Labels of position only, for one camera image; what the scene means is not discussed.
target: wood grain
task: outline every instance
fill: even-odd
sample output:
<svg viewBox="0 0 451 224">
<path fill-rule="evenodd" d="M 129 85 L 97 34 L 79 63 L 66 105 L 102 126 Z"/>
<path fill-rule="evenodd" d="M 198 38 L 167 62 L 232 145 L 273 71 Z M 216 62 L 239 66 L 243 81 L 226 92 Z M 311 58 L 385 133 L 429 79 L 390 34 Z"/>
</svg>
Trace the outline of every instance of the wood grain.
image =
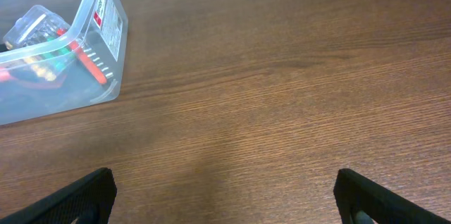
<svg viewBox="0 0 451 224">
<path fill-rule="evenodd" d="M 106 166 L 110 223 L 339 223 L 339 168 L 451 219 L 451 0 L 121 1 L 121 95 L 0 127 L 0 217 Z"/>
</svg>

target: container rim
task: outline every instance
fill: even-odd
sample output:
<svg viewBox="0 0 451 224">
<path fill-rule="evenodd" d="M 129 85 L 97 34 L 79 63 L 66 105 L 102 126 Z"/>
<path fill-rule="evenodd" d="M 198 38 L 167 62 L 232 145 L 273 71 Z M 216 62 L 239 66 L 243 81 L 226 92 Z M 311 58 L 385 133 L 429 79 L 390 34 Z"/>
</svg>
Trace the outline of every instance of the container rim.
<svg viewBox="0 0 451 224">
<path fill-rule="evenodd" d="M 80 7 L 75 14 L 73 23 L 69 30 L 60 37 L 50 41 L 40 44 L 35 44 L 32 46 L 26 46 L 19 49 L 13 49 L 10 51 L 5 51 L 0 53 L 0 63 L 10 62 L 29 56 L 36 56 L 43 53 L 49 53 L 55 50 L 62 49 L 73 42 L 81 33 L 83 25 L 89 17 L 89 12 L 94 4 L 94 0 L 82 0 L 80 2 Z"/>
</svg>

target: warning label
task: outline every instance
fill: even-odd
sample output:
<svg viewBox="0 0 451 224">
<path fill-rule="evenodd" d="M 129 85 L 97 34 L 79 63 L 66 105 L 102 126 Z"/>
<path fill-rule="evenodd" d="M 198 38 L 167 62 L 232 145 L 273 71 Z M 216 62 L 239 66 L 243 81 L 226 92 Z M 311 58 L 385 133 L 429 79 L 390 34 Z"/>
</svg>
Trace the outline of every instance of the warning label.
<svg viewBox="0 0 451 224">
<path fill-rule="evenodd" d="M 100 35 L 118 60 L 119 46 L 121 45 L 122 19 L 114 5 L 113 0 L 97 0 L 94 12 L 94 22 L 100 29 Z"/>
</svg>

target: red logo on label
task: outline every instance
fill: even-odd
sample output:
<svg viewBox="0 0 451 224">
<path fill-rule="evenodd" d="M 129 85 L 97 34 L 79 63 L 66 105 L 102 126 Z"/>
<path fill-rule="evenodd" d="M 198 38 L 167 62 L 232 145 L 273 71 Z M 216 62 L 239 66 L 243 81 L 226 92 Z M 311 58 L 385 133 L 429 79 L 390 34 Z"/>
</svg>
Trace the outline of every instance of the red logo on label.
<svg viewBox="0 0 451 224">
<path fill-rule="evenodd" d="M 94 12 L 94 20 L 96 21 L 97 25 L 100 27 L 101 18 L 99 17 L 99 14 L 97 14 L 97 12 Z"/>
</svg>

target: clear plastic container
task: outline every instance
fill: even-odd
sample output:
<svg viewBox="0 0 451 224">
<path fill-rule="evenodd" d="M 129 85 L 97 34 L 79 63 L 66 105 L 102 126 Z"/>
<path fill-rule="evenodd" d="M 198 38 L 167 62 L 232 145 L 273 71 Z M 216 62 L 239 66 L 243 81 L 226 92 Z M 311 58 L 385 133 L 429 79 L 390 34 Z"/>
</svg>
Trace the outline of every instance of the clear plastic container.
<svg viewBox="0 0 451 224">
<path fill-rule="evenodd" d="M 0 125 L 115 99 L 127 29 L 119 0 L 0 0 Z"/>
</svg>

